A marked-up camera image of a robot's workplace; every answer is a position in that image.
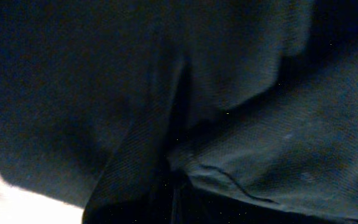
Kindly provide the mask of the black t-shirt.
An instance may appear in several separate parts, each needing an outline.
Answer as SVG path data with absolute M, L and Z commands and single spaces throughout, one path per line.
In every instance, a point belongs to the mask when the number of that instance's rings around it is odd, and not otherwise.
M 0 0 L 0 174 L 83 223 L 358 223 L 358 1 Z

